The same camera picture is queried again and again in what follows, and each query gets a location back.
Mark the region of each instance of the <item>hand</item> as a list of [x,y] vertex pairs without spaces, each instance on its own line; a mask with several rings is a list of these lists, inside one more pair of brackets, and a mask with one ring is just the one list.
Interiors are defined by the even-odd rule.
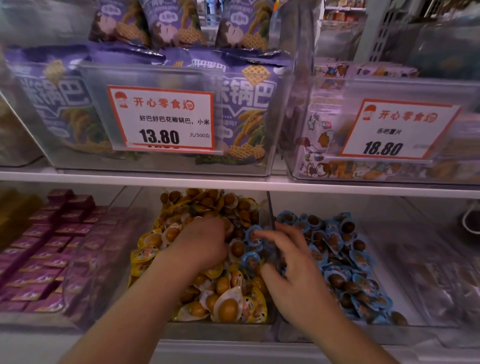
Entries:
[[196,218],[185,226],[169,247],[182,255],[196,273],[211,269],[225,260],[225,226],[221,218]]
[[277,222],[275,228],[255,231],[255,236],[274,241],[285,254],[287,279],[271,264],[262,266],[262,278],[285,319],[312,338],[322,317],[343,312],[332,298],[302,232]]

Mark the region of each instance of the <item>price number 18.80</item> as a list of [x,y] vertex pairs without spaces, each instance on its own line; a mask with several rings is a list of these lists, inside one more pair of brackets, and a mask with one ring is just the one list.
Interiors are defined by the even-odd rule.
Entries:
[[382,142],[368,142],[366,148],[363,151],[364,154],[370,154],[371,156],[396,156],[402,150],[402,143],[387,143],[382,148]]
[[177,131],[172,130],[168,132],[167,130],[160,130],[158,133],[158,138],[154,130],[152,129],[142,129],[139,131],[142,135],[145,143],[161,143],[161,144],[178,144],[180,143],[180,137]]

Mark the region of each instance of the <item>forearm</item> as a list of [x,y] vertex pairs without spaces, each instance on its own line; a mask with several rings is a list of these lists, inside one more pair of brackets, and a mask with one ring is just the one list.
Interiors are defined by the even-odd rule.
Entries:
[[180,295],[197,272],[174,247],[61,359],[61,364],[147,364]]
[[387,351],[374,342],[361,327],[351,322],[339,307],[322,313],[309,331],[313,342],[334,364],[396,364]]

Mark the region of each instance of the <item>red-bordered price tag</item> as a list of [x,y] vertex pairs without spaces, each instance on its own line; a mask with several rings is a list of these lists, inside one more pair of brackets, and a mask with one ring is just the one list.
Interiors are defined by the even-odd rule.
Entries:
[[341,155],[427,159],[459,113],[458,105],[366,98]]
[[127,149],[214,150],[212,92],[109,85],[108,94]]

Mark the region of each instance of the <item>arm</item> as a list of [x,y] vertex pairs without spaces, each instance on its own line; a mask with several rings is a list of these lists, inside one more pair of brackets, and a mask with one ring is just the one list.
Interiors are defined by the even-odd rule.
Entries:
[[187,225],[59,364],[147,364],[176,302],[195,276],[227,255],[220,218]]
[[278,223],[276,229],[256,231],[255,235],[274,241],[285,254],[287,279],[273,266],[262,266],[262,278],[282,315],[310,337],[333,363],[397,363],[344,315],[312,259],[303,234]]

